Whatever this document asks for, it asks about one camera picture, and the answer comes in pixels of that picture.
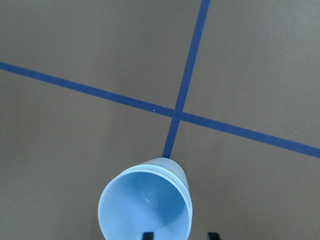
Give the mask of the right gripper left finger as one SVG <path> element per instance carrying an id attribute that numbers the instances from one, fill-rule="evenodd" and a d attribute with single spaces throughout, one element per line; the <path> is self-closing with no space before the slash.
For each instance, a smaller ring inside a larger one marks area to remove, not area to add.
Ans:
<path id="1" fill-rule="evenodd" d="M 142 235 L 142 240 L 154 240 L 153 232 L 144 232 Z"/>

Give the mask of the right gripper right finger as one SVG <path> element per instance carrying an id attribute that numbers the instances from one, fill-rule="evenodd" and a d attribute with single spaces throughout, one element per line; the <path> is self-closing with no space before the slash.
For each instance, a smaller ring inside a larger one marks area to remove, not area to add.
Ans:
<path id="1" fill-rule="evenodd" d="M 208 232 L 207 239 L 208 240 L 221 240 L 221 237 L 217 232 Z"/>

